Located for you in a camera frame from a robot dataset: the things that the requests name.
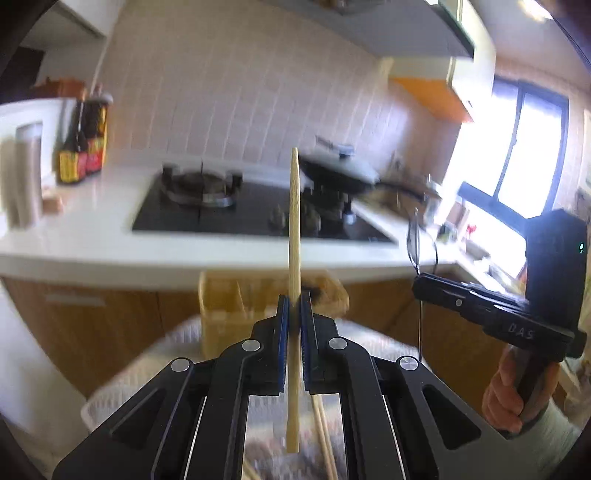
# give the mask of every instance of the human hand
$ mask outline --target human hand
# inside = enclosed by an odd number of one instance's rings
[[[544,388],[532,405],[527,420],[532,420],[550,400],[558,385],[558,371],[560,366],[552,363],[544,374]],[[511,347],[507,346],[499,360],[499,369],[492,377],[482,397],[482,413],[488,423],[497,430],[507,430],[519,433],[523,421],[519,418],[524,404],[514,386],[517,374],[515,357]]]

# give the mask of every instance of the yellow plastic container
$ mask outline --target yellow plastic container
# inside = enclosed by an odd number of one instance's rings
[[[206,359],[249,338],[252,326],[277,313],[279,295],[287,295],[287,272],[205,271],[199,278],[202,347]],[[315,288],[314,313],[339,317],[349,309],[349,296],[328,272],[302,272],[302,290]]]

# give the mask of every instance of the kitchen counter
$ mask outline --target kitchen counter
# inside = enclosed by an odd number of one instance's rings
[[[59,187],[66,204],[63,214],[46,216],[35,227],[0,239],[0,275],[94,287],[189,290],[196,288],[205,269],[287,269],[287,238],[132,232],[158,172],[156,163],[118,161],[80,185]],[[269,181],[245,170],[244,177],[288,186],[288,175]],[[302,269],[327,269],[345,283],[411,277],[407,221],[361,202],[354,208],[398,244],[303,239]],[[420,245],[421,263],[429,271],[435,262],[432,241],[423,234]],[[439,264],[440,272],[501,289],[455,247],[439,245]]]

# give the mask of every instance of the pan lid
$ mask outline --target pan lid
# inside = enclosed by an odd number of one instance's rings
[[[329,152],[302,153],[300,154],[302,160],[371,185],[379,182],[379,173],[369,163],[353,157],[355,149],[351,145],[334,144],[322,137],[316,137],[316,140],[320,145],[328,148]]]

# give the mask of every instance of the black glass cooktop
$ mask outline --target black glass cooktop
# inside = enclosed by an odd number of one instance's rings
[[[288,189],[244,182],[234,205],[216,208],[179,205],[167,198],[161,187],[161,177],[158,176],[135,218],[133,231],[288,236],[287,228],[277,228],[271,222],[274,209],[279,207],[287,211],[290,195]],[[302,229],[301,236],[393,243],[382,232],[359,217],[351,225],[321,220],[319,232],[312,233]]]

